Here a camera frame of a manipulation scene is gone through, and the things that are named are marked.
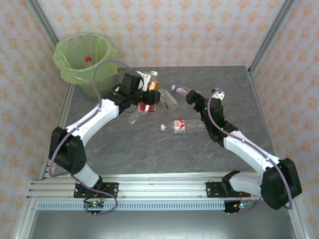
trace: metal frame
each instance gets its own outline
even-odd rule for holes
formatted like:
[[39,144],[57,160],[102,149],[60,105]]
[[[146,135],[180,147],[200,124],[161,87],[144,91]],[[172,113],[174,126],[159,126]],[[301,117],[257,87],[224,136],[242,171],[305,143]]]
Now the metal frame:
[[279,31],[280,27],[282,26],[283,22],[285,21],[286,17],[290,13],[290,9],[294,5],[295,1],[296,0],[286,0],[284,5],[280,9],[278,16],[276,17],[274,23],[270,27],[264,42],[259,48],[251,66],[249,67],[248,71],[250,75],[254,74],[254,72],[257,71],[257,68],[260,62],[266,55],[268,48],[270,47],[271,43],[275,39],[275,36],[277,32]]
[[[269,46],[275,38],[280,26],[284,22],[286,16],[289,14],[291,7],[296,0],[286,0],[281,8],[275,22],[270,28],[262,46],[255,56],[252,65],[248,69],[248,75],[254,94],[261,111],[262,118],[265,124],[264,115],[258,100],[256,89],[253,83],[252,75],[256,71],[263,57],[265,56]],[[58,38],[54,33],[52,26],[47,20],[37,0],[27,0],[30,7],[34,11],[35,16],[39,20],[44,31],[48,35],[50,41],[54,46],[58,43]],[[69,107],[72,100],[74,85],[69,85],[66,91],[65,100],[61,108],[58,125],[65,126]],[[265,124],[267,134],[269,136],[268,128]],[[40,175],[41,181],[33,181],[27,195],[27,201],[22,211],[21,218],[18,222],[17,229],[14,235],[15,239],[28,238],[31,231],[32,223],[35,217],[36,209],[41,200],[59,200],[59,201],[77,201],[81,199],[73,198],[74,180],[63,176],[60,178],[49,178],[47,174],[48,159],[43,165]],[[104,181],[116,181],[120,183],[119,201],[151,201],[156,199],[162,201],[180,201],[189,202],[207,201],[205,183],[212,179],[214,181],[221,181],[221,177],[227,172],[215,173],[173,173],[173,174],[135,174],[135,175],[102,175]],[[294,208],[289,211],[292,224],[298,239],[311,238],[309,230],[305,225],[305,217],[301,216],[301,202],[298,199],[294,200]]]
[[[83,201],[39,201],[37,211],[83,211]],[[91,208],[90,211],[109,210],[115,206],[114,201],[104,201],[102,207]],[[203,201],[118,201],[116,211],[211,211],[225,210],[223,200]]]
[[[75,87],[75,85],[69,84],[68,88],[65,92],[65,95],[64,95],[64,101],[63,101],[63,104],[62,104],[61,110],[60,110],[60,117],[59,117],[58,122],[57,122],[57,126],[60,126],[62,128],[64,128],[65,124],[66,124],[66,120],[68,117],[68,113],[69,113],[69,109],[70,109],[70,105],[71,105],[71,101],[72,101],[72,96],[73,96],[73,92],[74,92],[74,87]],[[45,158],[45,161],[43,163],[43,166],[41,168],[41,172],[39,175],[39,180],[44,179],[44,175],[47,171],[48,163],[49,163],[49,158]]]

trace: metal panel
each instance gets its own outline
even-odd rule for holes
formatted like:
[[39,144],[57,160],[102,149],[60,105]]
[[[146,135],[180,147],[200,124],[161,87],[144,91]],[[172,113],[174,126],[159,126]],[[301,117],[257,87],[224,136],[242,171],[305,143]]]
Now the metal panel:
[[[81,201],[39,201],[38,211],[83,211],[86,204]],[[91,211],[109,210],[114,207],[113,202],[104,202],[104,207],[93,208]],[[117,211],[197,211],[224,210],[224,201],[122,201]]]
[[274,40],[277,32],[279,31],[281,25],[283,24],[284,20],[286,19],[287,15],[290,12],[290,9],[294,5],[296,0],[286,0],[283,7],[280,9],[278,16],[276,17],[273,25],[271,26],[263,44],[261,45],[260,49],[258,50],[251,66],[249,67],[250,74],[254,74],[256,72],[261,60],[266,55],[266,52],[271,45],[272,41]]
[[33,220],[36,213],[38,201],[26,202],[20,216],[20,220],[14,233],[14,239],[25,239],[29,237]]
[[37,211],[29,239],[294,239],[287,210],[261,202],[246,214],[213,211]]

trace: trash bin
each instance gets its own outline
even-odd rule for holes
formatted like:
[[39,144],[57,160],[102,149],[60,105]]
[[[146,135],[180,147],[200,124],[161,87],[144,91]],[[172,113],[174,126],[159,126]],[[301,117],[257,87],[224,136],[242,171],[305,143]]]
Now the trash bin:
[[[53,61],[61,70],[64,81],[79,85],[85,98],[96,101],[98,98],[92,84],[95,68],[105,60],[116,60],[117,55],[118,51],[106,38],[94,33],[80,33],[58,42]],[[95,82],[101,96],[114,87],[113,76],[116,74],[116,63],[99,68]]]

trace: bottle cap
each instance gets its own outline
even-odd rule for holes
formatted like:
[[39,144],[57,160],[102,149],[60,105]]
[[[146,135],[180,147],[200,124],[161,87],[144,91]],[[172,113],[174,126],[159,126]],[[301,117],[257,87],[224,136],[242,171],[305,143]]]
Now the bottle cap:
[[151,74],[152,74],[153,76],[158,76],[158,72],[157,72],[157,71],[151,71]]

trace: patterned wallpaper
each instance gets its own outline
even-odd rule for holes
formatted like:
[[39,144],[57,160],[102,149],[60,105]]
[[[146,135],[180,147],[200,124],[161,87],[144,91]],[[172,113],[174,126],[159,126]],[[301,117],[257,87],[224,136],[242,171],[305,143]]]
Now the patterned wallpaper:
[[275,152],[297,165],[307,221],[319,235],[319,4],[297,0],[254,75]]
[[66,85],[25,0],[0,1],[0,238],[10,239],[48,153]]
[[96,32],[143,66],[249,66],[284,0],[38,0],[59,39]]

